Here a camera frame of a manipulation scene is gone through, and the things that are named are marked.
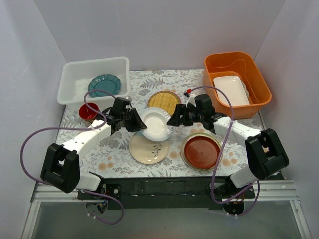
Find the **red bowl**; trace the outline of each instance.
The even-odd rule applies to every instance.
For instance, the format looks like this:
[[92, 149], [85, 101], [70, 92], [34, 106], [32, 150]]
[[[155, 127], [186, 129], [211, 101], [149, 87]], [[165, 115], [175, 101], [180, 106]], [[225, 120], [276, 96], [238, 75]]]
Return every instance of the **red bowl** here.
[[[95, 103], [88, 103], [89, 106], [91, 106], [95, 110], [99, 110], [99, 107]], [[79, 116], [83, 120], [94, 120], [94, 118], [97, 116], [97, 113], [93, 110], [89, 109], [86, 105], [82, 105], [79, 109]]]

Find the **table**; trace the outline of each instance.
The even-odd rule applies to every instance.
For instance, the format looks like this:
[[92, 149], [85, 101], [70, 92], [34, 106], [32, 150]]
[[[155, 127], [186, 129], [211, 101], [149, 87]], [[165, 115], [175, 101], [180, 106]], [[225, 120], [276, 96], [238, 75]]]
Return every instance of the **table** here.
[[[166, 70], [166, 71], [131, 71], [132, 105], [139, 113], [146, 108], [147, 101], [158, 91], [169, 90], [179, 95], [182, 102], [187, 98], [183, 95], [186, 89], [203, 84], [203, 70]], [[195, 94], [205, 93], [204, 89], [194, 91]], [[240, 123], [263, 129], [259, 114], [250, 119], [241, 119]], [[85, 127], [77, 111], [66, 107], [61, 127]], [[109, 138], [102, 140], [80, 161], [81, 171], [94, 172], [105, 178], [123, 177], [196, 177], [209, 176], [211, 172], [198, 172], [189, 168], [181, 158], [180, 145], [190, 134], [206, 132], [200, 123], [190, 127], [176, 127], [169, 138], [170, 149], [167, 157], [153, 165], [144, 165], [134, 160], [129, 152], [130, 138], [133, 133], [124, 128]], [[79, 132], [60, 130], [56, 143], [62, 144], [76, 136]], [[223, 137], [216, 135], [222, 142]], [[228, 176], [247, 165], [246, 150], [229, 140], [226, 143], [223, 158], [218, 166], [216, 176]]]

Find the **white plastic bin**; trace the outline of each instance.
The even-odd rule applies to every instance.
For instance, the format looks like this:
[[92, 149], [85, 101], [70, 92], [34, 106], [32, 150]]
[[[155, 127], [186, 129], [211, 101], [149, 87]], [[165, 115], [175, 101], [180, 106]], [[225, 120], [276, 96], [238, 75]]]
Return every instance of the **white plastic bin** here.
[[[84, 104], [83, 97], [88, 91], [89, 83], [97, 76], [111, 74], [117, 76], [122, 83], [118, 97], [130, 94], [130, 63], [127, 57], [114, 57], [98, 60], [69, 62], [64, 65], [57, 96], [57, 101], [73, 110], [79, 110]], [[114, 98], [111, 96], [87, 96], [88, 102], [96, 103], [100, 111], [111, 107]]]

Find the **white plate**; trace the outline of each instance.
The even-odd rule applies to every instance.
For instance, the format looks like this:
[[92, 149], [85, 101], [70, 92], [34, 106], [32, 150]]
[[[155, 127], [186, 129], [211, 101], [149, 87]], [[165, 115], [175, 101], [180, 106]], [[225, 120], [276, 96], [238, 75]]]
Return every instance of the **white plate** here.
[[[221, 76], [214, 78], [214, 86], [225, 93], [232, 106], [249, 105], [243, 84], [238, 76]], [[226, 98], [217, 91], [219, 100], [228, 105]]]
[[169, 142], [168, 140], [154, 142], [140, 132], [136, 132], [131, 137], [129, 149], [136, 161], [144, 164], [154, 164], [162, 161], [167, 156]]
[[148, 127], [141, 132], [149, 140], [161, 142], [168, 139], [172, 134], [173, 127], [166, 125], [170, 115], [165, 110], [158, 107], [149, 107], [143, 110], [140, 116]]

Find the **dish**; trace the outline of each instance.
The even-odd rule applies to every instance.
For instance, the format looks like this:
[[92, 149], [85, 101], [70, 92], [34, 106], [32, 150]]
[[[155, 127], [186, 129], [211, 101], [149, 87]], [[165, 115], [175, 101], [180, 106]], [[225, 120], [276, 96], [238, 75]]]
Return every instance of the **dish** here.
[[181, 144], [180, 153], [184, 162], [197, 171], [214, 169], [220, 152], [218, 140], [207, 133], [193, 133]]
[[[221, 76], [214, 78], [214, 86], [220, 89], [228, 97], [232, 106], [249, 105], [243, 84], [238, 76]], [[226, 98], [217, 91], [219, 100], [225, 105], [229, 105]]]
[[248, 90], [247, 90], [247, 87], [246, 87], [245, 83], [244, 83], [244, 82], [241, 82], [241, 84], [242, 84], [243, 87], [244, 87], [244, 90], [245, 90], [245, 93], [246, 93], [247, 98], [249, 98], [249, 92], [248, 92]]
[[[121, 80], [113, 75], [101, 75], [94, 78], [88, 87], [88, 91], [91, 90], [102, 90], [111, 93], [112, 95], [117, 95], [121, 89]], [[102, 97], [109, 96], [103, 92], [94, 91], [90, 93], [91, 97]]]
[[143, 164], [161, 162], [168, 154], [168, 140], [154, 142], [144, 137], [140, 132], [133, 134], [130, 140], [129, 150], [132, 157]]
[[141, 119], [148, 127], [141, 132], [149, 140], [161, 142], [168, 139], [173, 132], [173, 127], [166, 125], [170, 115], [161, 108], [146, 108], [141, 113]]
[[174, 114], [177, 104], [181, 104], [181, 99], [177, 94], [171, 91], [156, 92], [148, 101], [148, 107], [159, 107], [171, 116]]

